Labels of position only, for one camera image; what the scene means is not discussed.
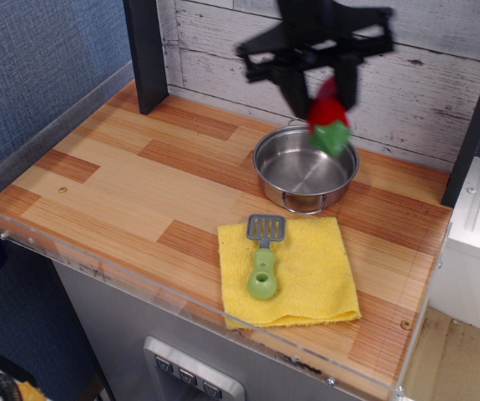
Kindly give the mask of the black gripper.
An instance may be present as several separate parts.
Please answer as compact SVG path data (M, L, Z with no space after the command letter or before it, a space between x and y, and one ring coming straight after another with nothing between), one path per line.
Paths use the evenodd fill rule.
M310 97L303 71L334 69L345 110L356 104L358 66L393 50L388 7L352 7L337 1L279 1L280 22L239 43L235 52L251 82L273 80L294 116L306 119Z

